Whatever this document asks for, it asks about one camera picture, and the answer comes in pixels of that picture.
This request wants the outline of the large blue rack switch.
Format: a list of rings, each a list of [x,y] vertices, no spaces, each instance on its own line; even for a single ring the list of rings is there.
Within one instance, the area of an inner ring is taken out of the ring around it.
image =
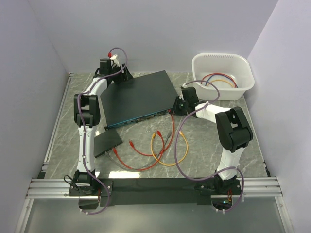
[[[138,123],[172,109],[177,92],[166,71],[111,84],[102,94],[105,129]]]

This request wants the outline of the small black network switch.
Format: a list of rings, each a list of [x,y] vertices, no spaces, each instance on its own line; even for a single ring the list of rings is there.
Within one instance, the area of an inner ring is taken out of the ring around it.
[[[98,158],[116,146],[122,144],[122,139],[115,129],[109,129],[102,134],[95,136],[94,157]]]

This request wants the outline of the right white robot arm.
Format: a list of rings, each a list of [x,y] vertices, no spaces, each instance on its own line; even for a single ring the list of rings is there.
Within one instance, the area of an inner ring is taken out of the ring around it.
[[[185,116],[179,124],[177,131],[181,132],[183,125],[190,117],[204,119],[215,123],[219,141],[223,147],[221,160],[216,171],[204,178],[192,178],[186,175],[180,165],[177,169],[185,178],[194,182],[210,182],[212,187],[208,190],[217,194],[227,193],[230,189],[237,187],[237,172],[240,158],[253,140],[253,132],[246,119],[244,111],[240,107],[224,108],[213,105],[209,101],[199,101],[194,87],[181,87],[182,97],[176,97],[173,113]]]

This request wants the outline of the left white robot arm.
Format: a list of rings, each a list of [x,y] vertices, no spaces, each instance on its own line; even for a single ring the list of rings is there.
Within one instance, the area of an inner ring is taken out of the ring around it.
[[[79,159],[77,170],[71,178],[72,190],[86,195],[98,192],[99,182],[95,176],[94,141],[97,126],[101,120],[99,97],[112,82],[124,79],[126,63],[120,63],[117,55],[100,60],[91,84],[73,100],[74,122],[79,132]]]

